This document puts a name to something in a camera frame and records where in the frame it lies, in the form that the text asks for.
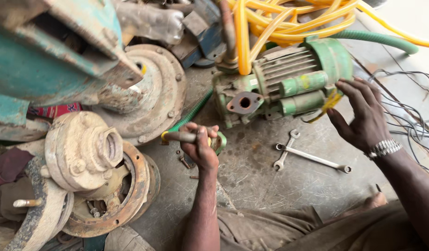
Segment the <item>brown trousers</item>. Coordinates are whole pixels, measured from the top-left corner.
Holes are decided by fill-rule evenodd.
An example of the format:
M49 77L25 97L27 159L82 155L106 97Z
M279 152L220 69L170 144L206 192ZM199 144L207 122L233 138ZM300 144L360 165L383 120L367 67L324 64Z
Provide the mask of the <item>brown trousers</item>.
M428 250L399 201L324 225L312 207L284 214L218 209L222 251Z

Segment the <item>wristwatch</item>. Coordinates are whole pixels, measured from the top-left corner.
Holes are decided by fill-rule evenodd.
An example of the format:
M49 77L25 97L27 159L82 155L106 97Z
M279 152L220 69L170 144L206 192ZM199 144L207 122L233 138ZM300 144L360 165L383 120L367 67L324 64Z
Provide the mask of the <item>wristwatch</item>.
M374 160L376 158L386 156L388 154L395 153L400 150L403 146L394 140L393 138L382 140L377 143L369 152L365 153L365 155L370 159Z

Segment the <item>wrench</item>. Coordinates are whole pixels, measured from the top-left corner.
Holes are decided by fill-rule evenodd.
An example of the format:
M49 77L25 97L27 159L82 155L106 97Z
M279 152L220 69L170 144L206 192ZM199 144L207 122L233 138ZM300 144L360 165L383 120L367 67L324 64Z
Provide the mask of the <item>wrench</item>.
M350 173L352 171L352 168L350 166L335 164L335 163L330 162L328 160L321 159L319 157L307 154L307 153L299 151L297 149L290 148L290 147L285 146L285 145L283 145L281 143L276 144L275 148L277 150L284 150L285 153L291 152L291 153L294 153L294 154L296 154L298 156L304 157L306 159L310 159L310 160L316 161L316 162L321 163L323 165L326 165L326 166L335 168L337 170L340 170L343 173Z
M296 129L293 129L290 131L289 135L290 135L290 139L289 139L289 142L287 142L287 145L286 145L287 147L292 146L295 139L300 136L300 133ZM284 159L286 159L286 156L287 156L287 151L284 151L283 154L281 155L281 158L275 161L275 163L273 163L273 167L278 167L277 171L281 171L284 169Z

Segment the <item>green corrugated hose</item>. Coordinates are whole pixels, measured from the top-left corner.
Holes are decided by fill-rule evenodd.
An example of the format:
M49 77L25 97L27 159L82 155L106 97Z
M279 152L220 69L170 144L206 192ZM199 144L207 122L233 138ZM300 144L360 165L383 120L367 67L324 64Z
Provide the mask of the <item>green corrugated hose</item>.
M398 37L393 37L390 35L384 35L380 33L370 32L370 31L362 31L362 30L344 30L340 31L337 34L329 36L330 38L343 38L343 39L354 39L354 40L362 40L368 42L375 42L379 44L384 44L388 46L392 46L398 49L405 51L407 54L415 54L419 51L418 46L405 41ZM277 47L278 44L274 42L266 43L266 50Z
M213 88L211 88L205 96L190 110L190 112L184 116L183 119L181 119L177 124L175 124L172 128L168 130L168 132L177 132L179 130L179 127L183 126L184 124L188 123L190 120L193 119L193 117L198 113L198 111L205 105L205 103L210 99L211 95L213 94Z

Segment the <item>white sticker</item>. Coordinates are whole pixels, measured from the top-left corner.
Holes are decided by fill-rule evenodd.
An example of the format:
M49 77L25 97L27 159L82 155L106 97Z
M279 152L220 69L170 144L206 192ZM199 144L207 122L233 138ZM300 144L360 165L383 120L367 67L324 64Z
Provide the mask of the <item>white sticker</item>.
M257 85L258 84L258 80L257 79L252 79L251 81L250 81L250 85L251 86L254 86L254 85Z

